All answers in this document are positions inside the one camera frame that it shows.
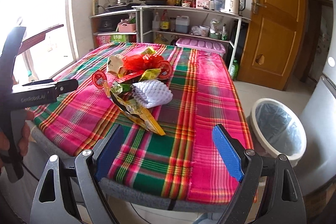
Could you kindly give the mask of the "person's left hand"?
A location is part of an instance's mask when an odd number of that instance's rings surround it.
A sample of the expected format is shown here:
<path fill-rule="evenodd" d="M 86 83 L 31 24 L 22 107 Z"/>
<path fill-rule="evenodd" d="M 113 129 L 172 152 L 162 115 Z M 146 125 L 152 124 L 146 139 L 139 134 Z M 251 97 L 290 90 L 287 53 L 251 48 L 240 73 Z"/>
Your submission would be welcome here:
<path fill-rule="evenodd" d="M 25 110 L 26 113 L 26 121 L 34 120 L 34 113 L 30 110 Z M 24 126 L 21 130 L 21 139 L 18 143 L 19 151 L 21 156 L 26 156 L 29 149 L 29 136 L 30 136 L 30 128 L 27 122 L 24 123 Z M 0 149 L 1 151 L 8 151 L 10 148 L 10 142 L 7 139 L 6 135 L 1 131 L 0 132 Z"/>

